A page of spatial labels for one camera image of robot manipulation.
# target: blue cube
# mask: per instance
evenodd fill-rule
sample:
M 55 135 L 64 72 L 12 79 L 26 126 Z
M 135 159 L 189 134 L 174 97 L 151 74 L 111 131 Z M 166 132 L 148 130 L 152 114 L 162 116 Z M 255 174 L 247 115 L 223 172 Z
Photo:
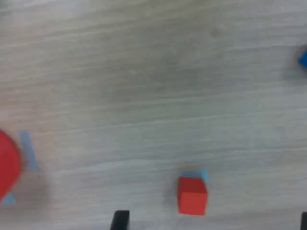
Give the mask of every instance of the blue cube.
M 302 66 L 307 68 L 307 52 L 298 61 Z

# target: blue block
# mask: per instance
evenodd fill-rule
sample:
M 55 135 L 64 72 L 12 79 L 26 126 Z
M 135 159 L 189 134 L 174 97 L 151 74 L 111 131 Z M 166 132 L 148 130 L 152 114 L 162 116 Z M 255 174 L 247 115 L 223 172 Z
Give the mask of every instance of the blue block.
M 19 131 L 21 145 L 23 146 L 24 156 L 28 163 L 28 170 L 38 171 L 37 160 L 32 146 L 31 136 L 28 131 Z
M 298 61 L 302 66 L 307 68 L 307 52 Z
M 209 184 L 209 171 L 207 169 L 183 171 L 181 177 L 203 179 L 206 184 Z
M 14 194 L 9 192 L 2 200 L 1 205 L 15 205 L 17 204 Z

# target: red block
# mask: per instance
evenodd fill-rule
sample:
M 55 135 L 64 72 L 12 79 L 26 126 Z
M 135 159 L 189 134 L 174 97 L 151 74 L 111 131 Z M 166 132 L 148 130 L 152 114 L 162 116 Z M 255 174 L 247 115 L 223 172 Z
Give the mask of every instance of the red block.
M 208 191 L 202 179 L 180 177 L 177 198 L 179 213 L 206 214 Z
M 13 140 L 0 131 L 0 201 L 18 180 L 21 159 Z

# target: red cube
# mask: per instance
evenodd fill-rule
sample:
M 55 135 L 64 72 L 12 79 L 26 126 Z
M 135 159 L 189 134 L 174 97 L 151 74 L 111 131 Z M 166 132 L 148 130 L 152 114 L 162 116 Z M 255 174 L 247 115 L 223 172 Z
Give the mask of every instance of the red cube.
M 208 191 L 202 179 L 180 177 L 178 187 L 179 213 L 205 215 Z

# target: gray wooden surface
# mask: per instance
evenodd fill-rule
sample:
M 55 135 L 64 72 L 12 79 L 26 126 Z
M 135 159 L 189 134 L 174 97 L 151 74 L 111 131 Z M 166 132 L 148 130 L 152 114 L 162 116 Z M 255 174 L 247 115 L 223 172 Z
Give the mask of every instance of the gray wooden surface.
M 304 0 L 1 0 L 0 126 L 31 132 L 2 230 L 298 230 Z M 208 168 L 205 217 L 177 213 Z

